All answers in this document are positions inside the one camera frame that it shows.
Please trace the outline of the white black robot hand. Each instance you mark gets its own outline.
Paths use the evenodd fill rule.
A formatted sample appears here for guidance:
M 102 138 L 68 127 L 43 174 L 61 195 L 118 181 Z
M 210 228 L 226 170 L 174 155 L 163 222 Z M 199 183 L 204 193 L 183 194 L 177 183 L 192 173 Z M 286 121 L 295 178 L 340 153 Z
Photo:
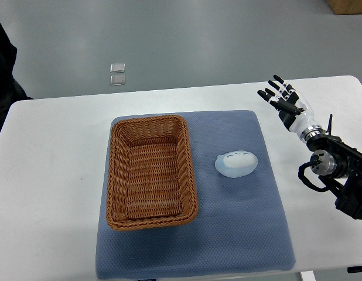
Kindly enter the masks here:
M 280 76 L 269 80 L 269 88 L 258 90 L 257 94 L 274 107 L 284 127 L 295 133 L 306 143 L 310 138 L 323 133 L 323 129 L 314 119 L 314 112 L 304 96 Z

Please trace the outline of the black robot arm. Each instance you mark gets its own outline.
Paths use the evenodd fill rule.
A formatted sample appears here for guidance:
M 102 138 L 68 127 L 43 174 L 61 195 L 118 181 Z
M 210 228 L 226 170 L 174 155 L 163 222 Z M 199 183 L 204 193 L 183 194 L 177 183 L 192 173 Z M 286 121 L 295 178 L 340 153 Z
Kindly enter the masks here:
M 332 135 L 332 119 L 327 130 L 314 125 L 301 133 L 312 155 L 299 167 L 298 178 L 314 191 L 332 192 L 336 209 L 362 220 L 362 153 Z

